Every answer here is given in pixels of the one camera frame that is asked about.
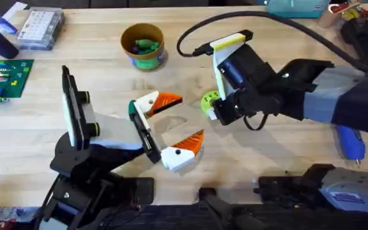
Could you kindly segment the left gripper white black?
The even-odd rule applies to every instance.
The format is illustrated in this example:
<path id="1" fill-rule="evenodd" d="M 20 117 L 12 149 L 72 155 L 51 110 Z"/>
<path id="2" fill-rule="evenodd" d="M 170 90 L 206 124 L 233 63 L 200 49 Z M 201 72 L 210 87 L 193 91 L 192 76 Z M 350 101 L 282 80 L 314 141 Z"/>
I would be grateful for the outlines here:
<path id="1" fill-rule="evenodd" d="M 193 162 L 196 154 L 188 149 L 171 146 L 160 151 L 146 118 L 178 105 L 182 101 L 183 97 L 180 95 L 154 91 L 139 99 L 131 100 L 128 104 L 127 118 L 91 111 L 89 120 L 98 123 L 100 135 L 91 138 L 90 143 L 109 149 L 142 150 L 152 163 L 162 161 L 166 169 L 177 172 Z"/>

